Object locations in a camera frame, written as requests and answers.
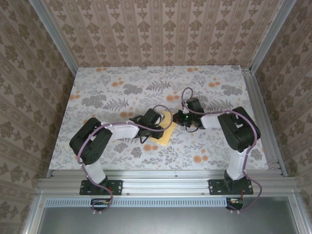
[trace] yellow sponge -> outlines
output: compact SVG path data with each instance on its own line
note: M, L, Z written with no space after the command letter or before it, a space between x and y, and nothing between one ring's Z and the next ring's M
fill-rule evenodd
M171 116L170 113L168 111L162 111L163 114L165 115L164 120L159 124L161 127L166 128L171 121ZM161 145L168 145L170 137L172 135L172 132L174 131L176 127L176 123L172 123L170 128L168 128L167 130L164 131L164 134L162 135L162 137L160 139L155 139L151 137L151 140L153 142L159 143Z

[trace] vented metal strip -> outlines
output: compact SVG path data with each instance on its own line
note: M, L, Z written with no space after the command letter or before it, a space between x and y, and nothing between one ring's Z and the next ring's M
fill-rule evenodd
M92 198L47 198L45 207L91 207ZM112 207L226 207L226 198L114 198Z

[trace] metal extrusion bar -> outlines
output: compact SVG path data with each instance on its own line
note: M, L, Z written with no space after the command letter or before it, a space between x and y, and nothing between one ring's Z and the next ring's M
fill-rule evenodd
M300 234L311 234L312 226L302 197L293 194L288 197L292 214Z
M280 174L249 174L251 178L258 181L263 187L263 196L288 196L293 191L298 192L295 179L282 177ZM79 187L83 172L67 171L53 172L49 179L40 179L37 194L53 197L76 197L79 195ZM204 171L107 171L110 179L123 180L123 191L120 197L214 197L209 194L208 180L222 179L223 171L214 173ZM257 196L259 188L253 184L254 194ZM215 195L215 197L229 197L226 195Z
M286 167L284 165L282 155L276 142L274 131L266 110L258 82L254 74L249 69L242 69L245 79L248 95L253 108L254 117L261 131L261 142L263 144L264 153L268 161L268 167L271 168L270 162L278 161L283 176L287 176Z
M263 58L267 54L270 46L272 45L273 41L275 40L279 30L283 26L283 23L285 22L289 12L293 8L293 5L295 4L296 0L284 0L281 3L281 6L279 7L273 21L270 24L270 27L268 28L256 54L254 55L254 58L250 64L249 67L251 67L253 72L256 72L258 67L260 66Z
M44 205L48 207L91 207L92 198L47 198ZM195 197L195 198L114 198L111 207L226 207L225 197Z
M46 197L36 196L28 214L23 234L37 234L42 218Z
M45 29L49 32L59 52L62 54L67 66L75 76L79 65L71 53L71 48L69 48L63 40L61 32L57 29L55 22L44 5L44 2L42 0L30 0L30 3L45 26Z

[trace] floral tablecloth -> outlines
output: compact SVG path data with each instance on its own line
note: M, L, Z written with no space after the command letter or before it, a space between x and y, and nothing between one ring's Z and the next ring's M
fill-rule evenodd
M254 117L239 66L79 68L50 169L80 169L69 141L89 118L125 121L157 104L175 113L188 86L204 110L243 106ZM139 139L110 141L100 161L105 170L212 170L227 168L229 152L221 129L187 133L177 125L167 146L150 139L144 144ZM247 168L267 169L261 141L252 150Z

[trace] patterned wallpaper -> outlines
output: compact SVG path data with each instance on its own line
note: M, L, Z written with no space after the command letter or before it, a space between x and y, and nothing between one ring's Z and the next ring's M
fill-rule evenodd
M282 0L43 0L79 67L249 66Z
M0 233L22 227L73 76L27 0L0 1Z
M256 76L290 176L312 217L312 1L297 0Z

